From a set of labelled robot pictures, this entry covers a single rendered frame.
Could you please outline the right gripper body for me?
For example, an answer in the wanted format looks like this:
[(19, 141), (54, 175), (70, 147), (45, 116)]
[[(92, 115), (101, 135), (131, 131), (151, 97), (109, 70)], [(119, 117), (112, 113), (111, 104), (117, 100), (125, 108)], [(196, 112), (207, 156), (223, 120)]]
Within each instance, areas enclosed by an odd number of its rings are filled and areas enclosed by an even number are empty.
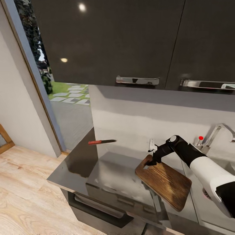
[(161, 163), (161, 158), (168, 155), (164, 150), (163, 150), (163, 145), (157, 146), (157, 151), (153, 152), (153, 157), (152, 159), (155, 160), (158, 163)]

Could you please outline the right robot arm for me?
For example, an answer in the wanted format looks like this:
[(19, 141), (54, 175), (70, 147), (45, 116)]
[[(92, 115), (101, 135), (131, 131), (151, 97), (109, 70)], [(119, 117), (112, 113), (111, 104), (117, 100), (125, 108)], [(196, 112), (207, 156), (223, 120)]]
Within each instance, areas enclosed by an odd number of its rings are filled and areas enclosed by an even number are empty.
[(179, 135), (173, 135), (161, 146), (150, 139), (149, 152), (153, 151), (148, 166), (161, 163), (161, 158), (175, 152), (191, 169), (206, 193), (220, 211), (229, 218), (235, 218), (235, 176), (203, 154), (193, 144), (188, 144)]

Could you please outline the cutting board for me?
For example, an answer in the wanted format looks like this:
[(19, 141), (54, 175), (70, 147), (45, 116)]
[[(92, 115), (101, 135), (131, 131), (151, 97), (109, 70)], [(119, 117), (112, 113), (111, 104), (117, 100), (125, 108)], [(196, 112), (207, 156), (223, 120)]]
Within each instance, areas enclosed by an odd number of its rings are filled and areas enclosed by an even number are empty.
[(135, 173), (178, 210), (183, 210), (192, 181), (163, 162), (143, 169), (153, 160), (152, 157), (148, 154), (135, 169)]

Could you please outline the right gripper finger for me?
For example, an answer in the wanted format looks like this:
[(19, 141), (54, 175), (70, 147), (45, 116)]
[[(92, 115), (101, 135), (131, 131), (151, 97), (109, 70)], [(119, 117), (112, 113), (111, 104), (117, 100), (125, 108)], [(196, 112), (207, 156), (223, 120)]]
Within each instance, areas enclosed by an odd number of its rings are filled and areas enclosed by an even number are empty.
[(151, 162), (147, 163), (148, 166), (151, 166), (151, 165), (157, 165), (157, 162), (155, 160), (152, 160)]

